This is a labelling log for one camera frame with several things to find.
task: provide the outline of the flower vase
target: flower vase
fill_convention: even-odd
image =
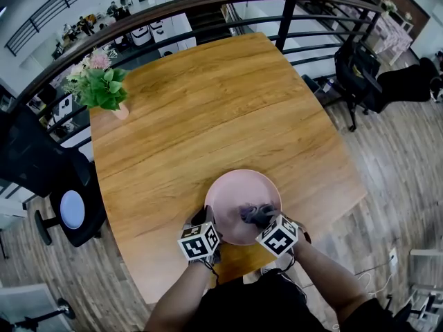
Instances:
[[[126,107],[126,104],[124,102],[121,102],[118,106],[120,106],[120,109],[116,109],[115,111],[112,111],[112,113],[121,120],[124,120],[129,115],[129,109]]]

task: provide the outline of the pink flower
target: pink flower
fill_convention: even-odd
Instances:
[[[96,53],[91,57],[89,62],[89,67],[91,69],[102,69],[106,70],[111,66],[111,62],[106,54]]]

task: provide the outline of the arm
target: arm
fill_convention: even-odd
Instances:
[[[296,259],[342,324],[369,295],[348,270],[307,243],[302,234],[299,237],[293,248]]]
[[[210,270],[204,264],[191,263],[159,300],[145,331],[181,331],[197,311],[209,278]]]

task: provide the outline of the sleeve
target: sleeve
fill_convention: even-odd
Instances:
[[[394,319],[377,299],[371,299],[360,305],[341,326],[341,332],[355,331],[392,332],[395,331]]]

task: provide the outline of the power outlet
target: power outlet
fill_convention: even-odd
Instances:
[[[389,252],[389,268],[390,268],[390,274],[394,275],[397,272],[397,268],[399,265],[399,258],[397,256],[397,249],[393,248]]]

